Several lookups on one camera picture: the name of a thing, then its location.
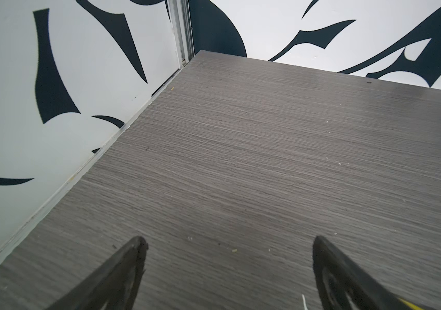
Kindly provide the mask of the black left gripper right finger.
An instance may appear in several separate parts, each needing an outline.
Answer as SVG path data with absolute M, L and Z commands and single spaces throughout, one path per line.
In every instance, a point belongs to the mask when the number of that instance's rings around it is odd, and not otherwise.
M 324 236 L 312 247 L 313 272 L 323 309 L 425 309 L 383 287 Z

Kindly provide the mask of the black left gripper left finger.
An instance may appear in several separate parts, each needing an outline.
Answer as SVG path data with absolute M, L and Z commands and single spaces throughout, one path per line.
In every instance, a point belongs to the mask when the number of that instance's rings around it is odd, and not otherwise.
M 132 309 L 148 249 L 145 239 L 135 236 L 49 309 Z

